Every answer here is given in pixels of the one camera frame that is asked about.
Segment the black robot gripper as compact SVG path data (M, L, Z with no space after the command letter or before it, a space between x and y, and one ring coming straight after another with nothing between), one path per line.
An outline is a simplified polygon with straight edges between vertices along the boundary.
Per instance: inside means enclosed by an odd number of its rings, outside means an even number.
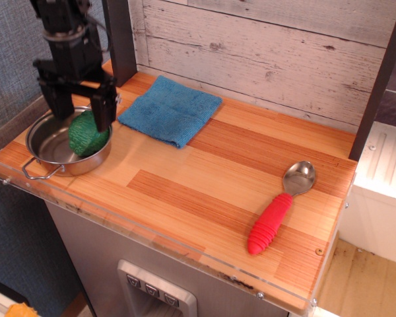
M116 120L115 79L102 68L102 48L97 31L44 34L52 58L37 59L38 83L52 112L59 120L74 113L72 95L90 99L98 132Z

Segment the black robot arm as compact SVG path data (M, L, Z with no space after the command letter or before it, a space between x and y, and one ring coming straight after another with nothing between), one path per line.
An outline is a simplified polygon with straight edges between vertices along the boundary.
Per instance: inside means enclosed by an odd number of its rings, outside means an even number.
M42 21L51 60L37 59L38 82L52 114L64 120L75 111L74 94L90 100L99 132L116 119L116 80L102 68L98 22L88 15L90 1L32 1Z

